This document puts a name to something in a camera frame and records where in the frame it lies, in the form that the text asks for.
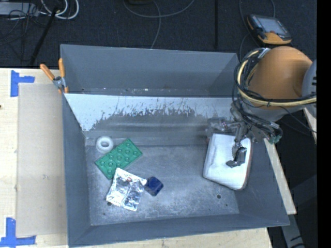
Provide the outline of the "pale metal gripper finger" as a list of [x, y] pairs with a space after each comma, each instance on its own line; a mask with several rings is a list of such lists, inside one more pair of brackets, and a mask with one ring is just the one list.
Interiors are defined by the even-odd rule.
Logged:
[[208, 119], [208, 126], [210, 128], [225, 128], [226, 120], [223, 117], [220, 118], [210, 118]]
[[224, 135], [230, 135], [234, 136], [234, 129], [233, 128], [227, 128], [227, 127], [208, 127], [206, 129], [206, 136], [212, 137], [213, 134], [224, 134]]

